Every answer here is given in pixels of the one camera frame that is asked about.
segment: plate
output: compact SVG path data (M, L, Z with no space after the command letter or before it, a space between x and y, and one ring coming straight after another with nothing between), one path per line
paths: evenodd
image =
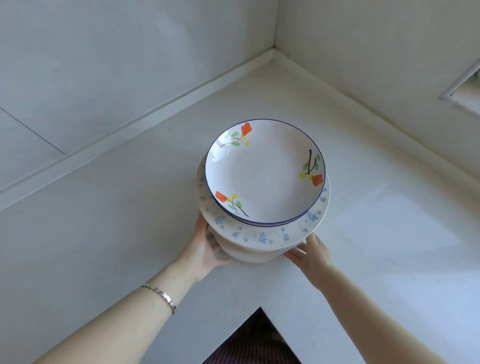
M247 250L237 247L235 244L229 242L227 239L221 237L217 232L211 230L213 236L215 237L218 245L222 250L231 256L234 259L240 260L247 263L265 263L273 258L282 255L284 252L292 249L293 247L299 245L301 242L295 243L290 247L283 248L280 250L275 250L274 252L249 252Z
M295 126L271 119L225 130L207 153L205 173L222 209L256 226L300 218L325 183L324 159L313 140Z
M197 205L211 228L236 245L257 252L274 251L291 246L313 232L325 215L330 200L328 174L322 194L303 217L275 227L259 227L238 221L222 210L210 193L205 183L205 159L206 157L200 162L196 174Z

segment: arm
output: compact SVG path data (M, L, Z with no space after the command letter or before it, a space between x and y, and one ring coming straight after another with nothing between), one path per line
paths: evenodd
M178 305L190 288L214 267L217 259L205 232L207 223L198 214L192 240L180 256L148 282L168 294ZM172 315L169 304L156 292L138 288L82 326L35 363L138 363Z
M327 299L367 364L446 364L341 273L320 238L285 253Z

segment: left hand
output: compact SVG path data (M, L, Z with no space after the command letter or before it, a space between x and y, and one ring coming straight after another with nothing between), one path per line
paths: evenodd
M231 259L219 259L215 253L220 246L212 248L206 236L208 224L202 213L198 211L197 224L192 240L181 252L179 260L186 264L195 278L195 283L200 282L217 266L224 266L231 262Z

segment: forearm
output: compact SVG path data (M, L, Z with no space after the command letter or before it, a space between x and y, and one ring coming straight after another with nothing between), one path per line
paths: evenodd
M195 282L188 263L170 263L149 283L179 304ZM167 319L169 304L138 288L52 348L36 363L138 363Z
M445 364L430 348L333 269L321 291L367 364Z

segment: bracelet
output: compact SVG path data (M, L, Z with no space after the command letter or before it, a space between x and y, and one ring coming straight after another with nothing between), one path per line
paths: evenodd
M160 296L162 296L165 301L168 302L168 304L170 305L171 309L172 309L172 315L175 313L175 309L177 308L175 306L175 304L173 303L172 299L169 297L169 295L167 295L165 292L159 290L157 287L155 286L152 286L150 283L145 283L142 287L145 287L145 288L149 288L151 289L152 291L155 291L157 292Z

